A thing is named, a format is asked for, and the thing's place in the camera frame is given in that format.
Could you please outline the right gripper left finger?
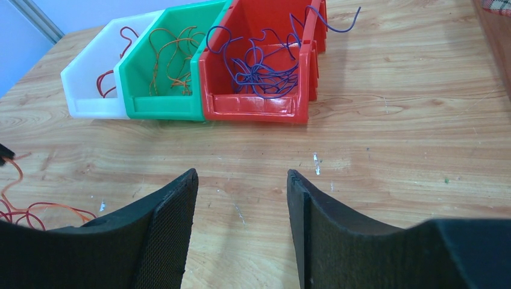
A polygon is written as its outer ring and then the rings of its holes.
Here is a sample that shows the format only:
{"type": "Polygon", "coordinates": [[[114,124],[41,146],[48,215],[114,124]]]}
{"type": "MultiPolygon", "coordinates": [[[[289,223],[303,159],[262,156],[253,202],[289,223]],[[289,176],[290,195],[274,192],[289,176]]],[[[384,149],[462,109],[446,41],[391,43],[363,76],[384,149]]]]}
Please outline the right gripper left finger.
{"type": "Polygon", "coordinates": [[[180,288],[198,193],[190,169],[83,226],[1,223],[2,288],[180,288]]]}

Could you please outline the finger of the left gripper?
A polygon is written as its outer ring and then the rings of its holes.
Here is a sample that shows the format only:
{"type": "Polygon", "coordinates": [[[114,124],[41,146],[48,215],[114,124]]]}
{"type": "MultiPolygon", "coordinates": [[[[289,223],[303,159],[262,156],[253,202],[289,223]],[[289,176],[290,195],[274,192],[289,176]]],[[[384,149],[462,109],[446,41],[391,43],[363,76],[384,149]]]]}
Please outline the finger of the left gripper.
{"type": "Polygon", "coordinates": [[[0,144],[0,157],[0,166],[3,166],[7,160],[14,160],[15,153],[3,144],[0,144]]]}

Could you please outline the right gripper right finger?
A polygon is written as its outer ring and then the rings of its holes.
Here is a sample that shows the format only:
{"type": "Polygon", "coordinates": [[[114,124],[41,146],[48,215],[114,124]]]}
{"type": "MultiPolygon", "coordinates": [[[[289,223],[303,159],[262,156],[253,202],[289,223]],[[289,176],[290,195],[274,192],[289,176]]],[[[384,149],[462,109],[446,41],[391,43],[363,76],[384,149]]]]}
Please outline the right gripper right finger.
{"type": "Polygon", "coordinates": [[[510,220],[430,219],[401,229],[287,174],[301,288],[509,288],[510,220]]]}

